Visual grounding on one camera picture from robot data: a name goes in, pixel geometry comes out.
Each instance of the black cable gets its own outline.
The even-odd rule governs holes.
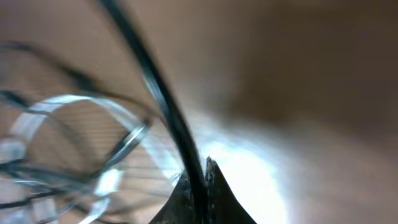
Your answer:
[[[146,81],[148,89],[159,102],[160,109],[165,116],[170,133],[174,138],[187,170],[196,213],[199,218],[205,222],[207,216],[207,189],[205,178],[200,167],[196,145],[184,122],[183,116],[156,68],[155,63],[150,58],[144,44],[136,33],[135,27],[128,21],[120,6],[113,0],[97,1],[104,7],[110,18],[118,27],[131,53],[137,58],[144,72],[144,80]]]
[[[29,108],[30,106],[26,99],[10,90],[0,90],[0,100],[18,108]]]
[[[20,201],[17,201],[17,202],[2,203],[2,204],[0,204],[0,210],[1,209],[8,209],[8,208],[23,207],[23,206],[26,206],[26,205],[30,204],[30,202],[33,199],[60,195],[62,193],[63,192],[59,191],[58,189],[52,189],[50,192],[39,193],[39,194],[30,196],[30,197],[27,197],[25,200],[20,200]]]
[[[7,41],[0,44],[0,48],[28,52],[35,55],[41,61],[51,67],[60,70],[67,78],[79,89],[88,92],[98,92],[99,87],[96,82],[85,72],[70,66],[56,56],[30,44],[18,41]]]

